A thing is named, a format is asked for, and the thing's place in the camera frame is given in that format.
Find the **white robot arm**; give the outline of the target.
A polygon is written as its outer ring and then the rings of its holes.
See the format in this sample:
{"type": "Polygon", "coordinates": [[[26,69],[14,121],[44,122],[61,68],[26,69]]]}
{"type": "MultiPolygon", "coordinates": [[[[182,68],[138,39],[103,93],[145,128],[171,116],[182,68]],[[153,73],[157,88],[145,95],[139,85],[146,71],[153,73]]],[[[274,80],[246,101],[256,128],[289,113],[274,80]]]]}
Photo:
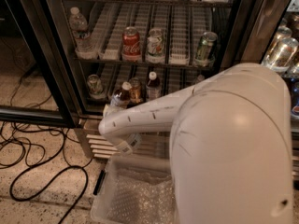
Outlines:
{"type": "Polygon", "coordinates": [[[291,98],[256,63],[105,116],[120,152],[136,133],[169,132],[179,224],[292,224],[291,98]]]}

